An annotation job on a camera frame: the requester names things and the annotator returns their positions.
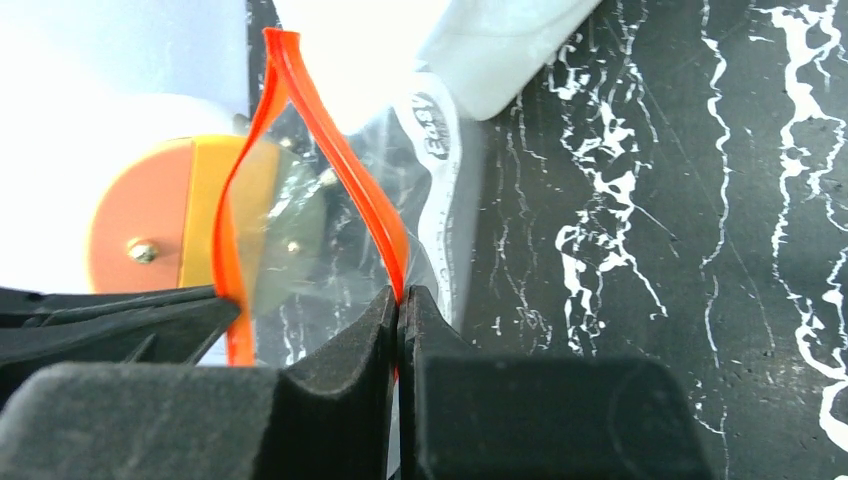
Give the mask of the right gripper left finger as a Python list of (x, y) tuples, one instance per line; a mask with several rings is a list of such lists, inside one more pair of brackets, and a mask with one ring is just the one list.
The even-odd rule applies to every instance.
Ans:
[(383, 479), (397, 310), (285, 368), (60, 362), (1, 395), (5, 479)]

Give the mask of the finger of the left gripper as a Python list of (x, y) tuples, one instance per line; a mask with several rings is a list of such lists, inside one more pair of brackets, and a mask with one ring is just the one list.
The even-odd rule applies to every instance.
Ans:
[(1, 291), (1, 395), (60, 362), (196, 364), (238, 318), (210, 286), (129, 294)]

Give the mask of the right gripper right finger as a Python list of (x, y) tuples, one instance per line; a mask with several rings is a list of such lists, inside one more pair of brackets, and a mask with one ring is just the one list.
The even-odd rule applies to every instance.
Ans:
[(411, 287), (398, 317), (404, 479), (709, 479), (681, 388), (638, 358), (487, 353)]

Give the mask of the clear orange-zip bag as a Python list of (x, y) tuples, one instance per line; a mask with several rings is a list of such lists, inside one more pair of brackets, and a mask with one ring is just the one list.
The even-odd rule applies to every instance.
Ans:
[(216, 291), (240, 316), (231, 366), (285, 367), (378, 295), (422, 286), (453, 327), (467, 302), (483, 163), (479, 130), (424, 62), (356, 65), (342, 95), (373, 106), (355, 128), (331, 109), (301, 36), (263, 30), (264, 85), (218, 202)]

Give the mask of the white plastic bin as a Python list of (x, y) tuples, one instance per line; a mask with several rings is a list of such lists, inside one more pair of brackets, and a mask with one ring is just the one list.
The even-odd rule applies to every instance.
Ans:
[(277, 1), (330, 115), (353, 133), (423, 69), (487, 120), (596, 9), (595, 1)]

